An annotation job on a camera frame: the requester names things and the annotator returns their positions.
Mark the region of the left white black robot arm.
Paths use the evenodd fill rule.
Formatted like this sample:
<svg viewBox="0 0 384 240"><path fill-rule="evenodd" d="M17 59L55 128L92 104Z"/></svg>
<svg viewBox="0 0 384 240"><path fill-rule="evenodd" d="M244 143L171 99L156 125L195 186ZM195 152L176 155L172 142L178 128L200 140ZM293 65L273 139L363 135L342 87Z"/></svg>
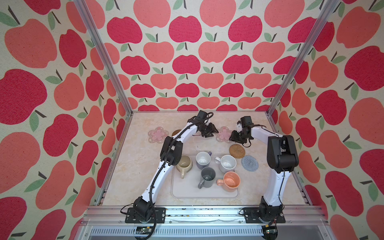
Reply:
<svg viewBox="0 0 384 240"><path fill-rule="evenodd" d="M157 171L146 190L133 204L134 211L143 220L148 221L156 215L154 204L158 193L170 171L180 162L184 143L197 132L204 138L210 138L218 133L218 130L209 120L199 123L189 122L177 135L166 137Z"/></svg>

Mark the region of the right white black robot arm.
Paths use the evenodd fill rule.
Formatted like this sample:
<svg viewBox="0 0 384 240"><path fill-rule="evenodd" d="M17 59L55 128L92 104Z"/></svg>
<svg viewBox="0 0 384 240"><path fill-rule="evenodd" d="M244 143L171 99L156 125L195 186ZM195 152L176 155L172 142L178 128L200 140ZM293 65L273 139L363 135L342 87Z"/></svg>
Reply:
<svg viewBox="0 0 384 240"><path fill-rule="evenodd" d="M283 213L284 191L294 168L299 165L299 157L292 136L280 135L261 126L243 127L232 131L230 136L230 141L239 144L245 144L252 139L267 145L267 163L271 171L258 212L258 218L266 223Z"/></svg>

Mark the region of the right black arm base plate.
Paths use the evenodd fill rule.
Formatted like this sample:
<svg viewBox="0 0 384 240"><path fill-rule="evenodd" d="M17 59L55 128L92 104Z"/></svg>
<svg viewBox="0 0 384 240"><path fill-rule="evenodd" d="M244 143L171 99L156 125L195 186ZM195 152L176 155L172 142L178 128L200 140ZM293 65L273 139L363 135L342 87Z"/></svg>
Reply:
<svg viewBox="0 0 384 240"><path fill-rule="evenodd" d="M247 224L284 224L285 216L281 207L243 208L240 214L244 216Z"/></svg>

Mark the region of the grey woven round coaster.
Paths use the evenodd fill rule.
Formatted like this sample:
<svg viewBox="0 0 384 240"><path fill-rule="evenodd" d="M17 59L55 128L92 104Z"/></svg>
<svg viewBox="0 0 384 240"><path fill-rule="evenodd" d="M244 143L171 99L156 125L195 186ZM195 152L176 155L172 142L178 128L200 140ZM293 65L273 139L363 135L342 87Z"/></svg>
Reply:
<svg viewBox="0 0 384 240"><path fill-rule="evenodd" d="M258 161L250 156L250 155L246 155L244 156L242 159L241 159L241 164L243 166L243 168L248 171L248 172L255 172L258 170L259 168L259 163Z"/></svg>

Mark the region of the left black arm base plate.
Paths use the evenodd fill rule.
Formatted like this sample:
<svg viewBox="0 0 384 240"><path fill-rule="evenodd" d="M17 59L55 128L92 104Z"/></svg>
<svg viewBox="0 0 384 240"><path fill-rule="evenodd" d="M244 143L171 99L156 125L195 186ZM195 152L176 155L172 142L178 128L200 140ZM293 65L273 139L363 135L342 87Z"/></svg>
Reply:
<svg viewBox="0 0 384 240"><path fill-rule="evenodd" d="M153 208L149 207L146 210L139 210L138 208L129 208L126 214L125 223L127 224L163 224L166 217L166 208Z"/></svg>

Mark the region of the tan rattan round coaster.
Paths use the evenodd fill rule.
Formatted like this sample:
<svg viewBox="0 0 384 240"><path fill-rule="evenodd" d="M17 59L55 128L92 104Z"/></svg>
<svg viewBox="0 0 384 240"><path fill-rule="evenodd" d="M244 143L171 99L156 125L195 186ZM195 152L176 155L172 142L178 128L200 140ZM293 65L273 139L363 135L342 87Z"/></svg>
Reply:
<svg viewBox="0 0 384 240"><path fill-rule="evenodd" d="M230 146L229 153L235 159L242 159L246 155L246 150L243 146L234 144Z"/></svg>

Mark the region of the brown wooden round coaster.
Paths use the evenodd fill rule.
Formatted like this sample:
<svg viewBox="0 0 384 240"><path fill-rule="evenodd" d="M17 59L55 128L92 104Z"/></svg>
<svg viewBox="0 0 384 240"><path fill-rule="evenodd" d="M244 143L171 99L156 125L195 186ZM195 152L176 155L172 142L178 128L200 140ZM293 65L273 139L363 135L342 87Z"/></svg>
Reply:
<svg viewBox="0 0 384 240"><path fill-rule="evenodd" d="M173 133L172 133L172 136L176 136L181 130L175 130Z"/></svg>

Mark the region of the pink flower coaster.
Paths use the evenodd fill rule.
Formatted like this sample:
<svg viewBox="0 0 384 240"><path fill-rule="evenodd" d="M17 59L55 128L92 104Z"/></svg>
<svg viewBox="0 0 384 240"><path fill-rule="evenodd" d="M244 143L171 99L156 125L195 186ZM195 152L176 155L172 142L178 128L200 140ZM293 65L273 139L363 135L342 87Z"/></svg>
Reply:
<svg viewBox="0 0 384 240"><path fill-rule="evenodd" d="M154 144L154 143L162 144L165 141L165 139L166 139L166 137L168 135L169 135L169 132L164 130L163 127L157 127L154 130L150 130L148 132L149 143L151 143L151 144Z"/></svg>
<svg viewBox="0 0 384 240"><path fill-rule="evenodd" d="M216 141L219 143L231 143L231 134L232 130L226 126L223 126L218 130L218 133L216 134Z"/></svg>

